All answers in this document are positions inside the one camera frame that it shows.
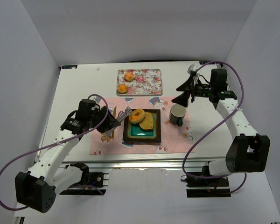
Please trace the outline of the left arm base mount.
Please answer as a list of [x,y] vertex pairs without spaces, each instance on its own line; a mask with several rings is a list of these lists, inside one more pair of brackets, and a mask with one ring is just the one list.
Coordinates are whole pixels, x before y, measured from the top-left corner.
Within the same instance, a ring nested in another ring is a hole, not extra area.
[[70,188],[67,188],[61,195],[72,196],[103,196],[108,185],[108,173],[103,171],[91,171],[89,166],[82,162],[63,164],[60,169],[78,168],[82,172],[81,180]]

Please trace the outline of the seeded bread slice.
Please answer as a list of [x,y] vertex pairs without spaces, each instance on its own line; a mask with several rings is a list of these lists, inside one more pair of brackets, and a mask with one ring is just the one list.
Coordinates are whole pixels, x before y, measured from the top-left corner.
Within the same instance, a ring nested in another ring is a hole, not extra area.
[[150,112],[145,112],[144,119],[139,123],[143,130],[152,130],[154,127],[154,119]]

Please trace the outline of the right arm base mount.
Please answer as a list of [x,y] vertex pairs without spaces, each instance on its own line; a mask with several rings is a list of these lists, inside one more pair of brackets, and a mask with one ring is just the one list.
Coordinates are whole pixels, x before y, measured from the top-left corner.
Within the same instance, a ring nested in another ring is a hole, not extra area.
[[187,198],[231,197],[228,178],[201,179],[182,175],[186,183]]

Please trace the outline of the orange glazed donut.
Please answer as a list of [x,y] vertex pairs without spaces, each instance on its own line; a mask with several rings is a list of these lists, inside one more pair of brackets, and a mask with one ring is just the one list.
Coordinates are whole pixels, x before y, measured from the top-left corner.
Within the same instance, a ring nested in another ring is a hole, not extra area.
[[145,118],[145,111],[143,109],[136,109],[129,115],[129,121],[132,124],[140,123]]

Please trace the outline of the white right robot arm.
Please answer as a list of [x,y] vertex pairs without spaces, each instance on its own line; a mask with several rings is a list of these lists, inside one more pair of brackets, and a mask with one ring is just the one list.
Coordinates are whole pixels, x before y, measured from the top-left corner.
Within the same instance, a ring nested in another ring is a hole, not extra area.
[[176,89],[182,94],[174,98],[172,103],[186,108],[196,97],[208,98],[222,116],[222,122],[227,125],[233,138],[225,158],[209,162],[201,178],[215,179],[233,173],[263,172],[270,139],[252,127],[240,108],[242,101],[238,101],[235,93],[227,89],[227,71],[212,69],[210,81],[205,84],[199,80],[197,66],[191,65],[188,73],[188,80]]

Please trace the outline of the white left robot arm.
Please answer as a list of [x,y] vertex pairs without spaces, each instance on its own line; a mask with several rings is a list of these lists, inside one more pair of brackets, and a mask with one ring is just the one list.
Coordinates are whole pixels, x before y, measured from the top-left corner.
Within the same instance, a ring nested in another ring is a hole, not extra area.
[[96,101],[82,99],[78,109],[72,111],[60,127],[55,146],[28,169],[19,172],[15,178],[17,202],[41,213],[52,207],[57,195],[70,186],[85,185],[89,179],[89,167],[81,162],[67,165],[61,173],[58,168],[69,152],[91,129],[110,135],[121,125],[123,113],[114,117],[107,106]]

